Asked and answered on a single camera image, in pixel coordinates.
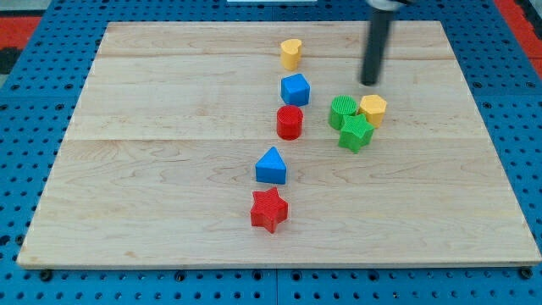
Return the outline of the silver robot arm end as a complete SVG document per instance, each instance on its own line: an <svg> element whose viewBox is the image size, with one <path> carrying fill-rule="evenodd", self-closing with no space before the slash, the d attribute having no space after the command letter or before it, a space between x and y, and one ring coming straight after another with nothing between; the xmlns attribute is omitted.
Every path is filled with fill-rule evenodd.
<svg viewBox="0 0 542 305"><path fill-rule="evenodd" d="M412 5L416 0L366 0L369 6L383 11L396 11L407 5Z"/></svg>

